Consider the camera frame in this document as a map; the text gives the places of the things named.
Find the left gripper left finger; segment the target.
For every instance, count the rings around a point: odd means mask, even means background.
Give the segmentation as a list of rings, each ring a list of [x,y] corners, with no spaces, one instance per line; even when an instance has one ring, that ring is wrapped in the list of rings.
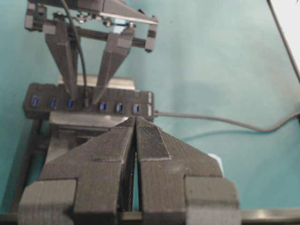
[[[116,225],[132,209],[135,119],[46,163],[26,187],[20,225]]]

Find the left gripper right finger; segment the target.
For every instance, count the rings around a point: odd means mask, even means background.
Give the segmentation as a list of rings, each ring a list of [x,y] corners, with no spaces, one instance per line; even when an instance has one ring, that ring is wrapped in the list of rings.
[[[241,224],[236,186],[214,158],[144,118],[135,130],[143,224]]]

